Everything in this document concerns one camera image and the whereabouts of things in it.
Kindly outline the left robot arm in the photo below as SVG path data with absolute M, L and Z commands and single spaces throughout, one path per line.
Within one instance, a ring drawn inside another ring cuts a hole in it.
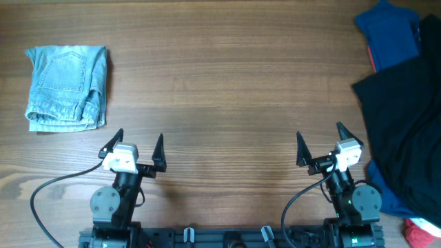
M 90 199 L 93 213 L 91 231 L 82 231 L 79 247 L 83 248 L 128 248 L 152 247 L 152 241 L 143 232 L 140 222 L 133 222 L 136 202 L 144 193 L 141 182 L 144 178 L 155 178 L 165 172 L 167 163 L 164 152 L 164 137 L 159 135 L 152 154 L 151 165 L 138 163 L 139 151 L 135 144 L 123 142 L 120 129 L 99 151 L 104 169 L 114 172 L 114 182 L 109 187 L 96 190 Z

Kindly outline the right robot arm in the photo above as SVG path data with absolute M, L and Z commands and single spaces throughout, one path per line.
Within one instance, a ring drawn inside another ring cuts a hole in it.
M 382 192 L 366 180 L 355 181 L 349 171 L 359 162 L 364 143 L 341 122 L 336 123 L 340 140 L 327 155 L 314 158 L 298 132 L 296 164 L 307 166 L 310 176 L 320 174 L 325 179 L 326 197 L 333 205 L 336 217 L 326 218 L 323 225 L 302 231 L 292 230 L 293 241 L 303 247 L 381 248 L 385 246 L 380 220 Z

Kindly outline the black shorts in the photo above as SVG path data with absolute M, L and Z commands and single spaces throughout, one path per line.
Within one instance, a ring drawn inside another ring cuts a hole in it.
M 384 180 L 440 226 L 440 18 L 420 23 L 421 53 L 353 84 Z

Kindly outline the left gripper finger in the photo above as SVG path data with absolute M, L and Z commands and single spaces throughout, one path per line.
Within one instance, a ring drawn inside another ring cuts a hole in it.
M 104 159 L 107 154 L 112 153 L 115 145 L 123 140 L 123 128 L 118 132 L 99 150 L 98 157 Z
M 160 134 L 152 154 L 152 161 L 154 163 L 154 169 L 157 172 L 166 172 L 167 162 L 164 151 L 164 136 Z

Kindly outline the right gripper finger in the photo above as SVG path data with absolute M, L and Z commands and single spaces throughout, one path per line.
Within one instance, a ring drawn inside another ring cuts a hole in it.
M 297 157 L 296 157 L 296 164 L 299 167 L 307 166 L 310 164 L 310 160 L 312 159 L 311 153 L 309 151 L 309 148 L 307 147 L 307 144 L 302 137 L 302 134 L 297 131 L 296 133 L 297 138 Z
M 358 142 L 358 144 L 361 147 L 364 146 L 364 143 L 358 137 L 356 137 L 354 134 L 352 134 L 341 122 L 337 122 L 336 123 L 336 127 L 337 127 L 337 130 L 338 130 L 338 134 L 339 134 L 340 140 L 343 141 L 343 140 L 347 140 L 347 139 L 353 138 L 353 139 L 355 139 Z

